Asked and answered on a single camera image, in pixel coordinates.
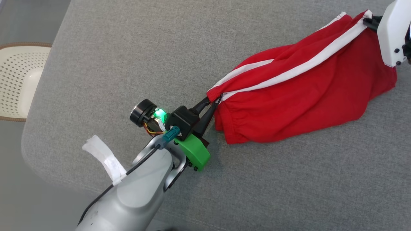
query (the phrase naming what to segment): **red fabric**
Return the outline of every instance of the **red fabric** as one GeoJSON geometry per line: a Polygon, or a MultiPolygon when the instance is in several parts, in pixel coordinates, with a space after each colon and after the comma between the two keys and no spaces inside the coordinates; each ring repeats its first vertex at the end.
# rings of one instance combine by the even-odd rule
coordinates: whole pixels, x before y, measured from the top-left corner
{"type": "MultiPolygon", "coordinates": [[[[294,45],[269,49],[239,66],[275,59],[244,72],[207,92],[211,101],[222,93],[244,89],[303,64],[353,27],[363,16],[344,16],[294,45]]],[[[365,29],[320,65],[285,82],[222,101],[215,126],[229,144],[274,142],[359,119],[374,97],[395,86],[395,68],[384,65],[377,34],[365,29]]]]}

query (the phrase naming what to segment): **cable connector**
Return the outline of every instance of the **cable connector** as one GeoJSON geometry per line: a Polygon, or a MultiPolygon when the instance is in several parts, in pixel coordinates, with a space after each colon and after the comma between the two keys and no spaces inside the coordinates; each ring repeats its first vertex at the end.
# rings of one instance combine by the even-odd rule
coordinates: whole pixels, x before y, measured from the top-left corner
{"type": "Polygon", "coordinates": [[[155,145],[160,145],[160,150],[163,149],[167,144],[174,140],[180,134],[180,129],[177,126],[173,126],[170,130],[168,130],[161,139],[159,139],[155,145]]]}

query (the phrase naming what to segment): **white stripe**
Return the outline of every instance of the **white stripe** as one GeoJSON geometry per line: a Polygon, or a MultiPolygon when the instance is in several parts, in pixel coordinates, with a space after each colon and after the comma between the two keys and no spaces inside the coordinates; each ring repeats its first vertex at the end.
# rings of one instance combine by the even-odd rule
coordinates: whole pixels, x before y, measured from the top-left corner
{"type": "Polygon", "coordinates": [[[328,26],[331,25],[333,22],[335,22],[335,21],[337,21],[337,20],[340,20],[344,15],[347,15],[347,13],[346,13],[346,12],[341,12],[341,14],[339,14],[337,17],[335,17],[331,22],[329,22],[327,25],[321,27],[320,30],[328,27],[328,26]]]}
{"type": "MultiPolygon", "coordinates": [[[[363,18],[371,18],[372,13],[371,11],[366,11],[364,14],[363,18]]],[[[291,69],[288,70],[284,73],[281,73],[280,75],[273,77],[269,80],[266,80],[262,83],[259,83],[257,85],[254,85],[252,87],[244,88],[241,90],[237,91],[232,91],[228,93],[224,93],[221,101],[224,101],[228,99],[229,97],[233,96],[234,94],[238,92],[247,92],[247,91],[252,91],[252,90],[257,90],[257,89],[262,89],[266,88],[281,82],[284,82],[286,80],[292,79],[310,69],[313,67],[321,64],[325,60],[327,60],[329,57],[331,57],[333,54],[335,54],[337,51],[339,51],[341,48],[346,46],[348,43],[350,43],[352,40],[354,40],[363,30],[365,30],[367,27],[363,24],[363,19],[360,19],[357,24],[355,24],[353,27],[351,27],[348,31],[346,31],[344,34],[342,34],[340,37],[338,37],[336,40],[334,40],[332,43],[330,43],[327,47],[325,47],[321,52],[319,52],[316,56],[314,56],[312,59],[309,61],[291,69]]]]}
{"type": "Polygon", "coordinates": [[[236,77],[237,75],[244,73],[246,71],[249,71],[251,69],[254,69],[256,67],[261,67],[264,66],[266,64],[269,64],[273,61],[274,59],[269,59],[269,60],[264,60],[264,61],[260,61],[260,62],[254,62],[254,63],[250,63],[250,64],[246,64],[244,66],[241,66],[235,70],[233,70],[232,72],[228,73],[226,76],[224,76],[224,78],[220,79],[220,81],[218,81],[211,89],[222,85],[223,83],[227,82],[228,80],[236,77]]]}

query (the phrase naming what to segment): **red garment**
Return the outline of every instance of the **red garment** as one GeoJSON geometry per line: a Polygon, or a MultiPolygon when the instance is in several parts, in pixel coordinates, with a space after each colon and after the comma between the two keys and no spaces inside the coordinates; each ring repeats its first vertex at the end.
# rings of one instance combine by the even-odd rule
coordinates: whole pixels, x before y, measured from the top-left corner
{"type": "Polygon", "coordinates": [[[366,11],[342,13],[294,45],[255,54],[207,92],[223,94],[215,127],[229,144],[274,142],[359,119],[368,101],[395,86],[366,11]]]}

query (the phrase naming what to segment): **green plastic part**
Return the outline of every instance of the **green plastic part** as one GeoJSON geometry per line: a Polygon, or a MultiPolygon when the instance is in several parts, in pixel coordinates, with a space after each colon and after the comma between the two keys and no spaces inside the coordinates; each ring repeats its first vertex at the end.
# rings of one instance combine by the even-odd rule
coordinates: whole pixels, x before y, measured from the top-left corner
{"type": "Polygon", "coordinates": [[[193,134],[189,135],[184,141],[178,139],[174,139],[174,141],[180,145],[193,167],[197,167],[198,171],[202,171],[210,159],[210,153],[203,143],[193,134]]]}

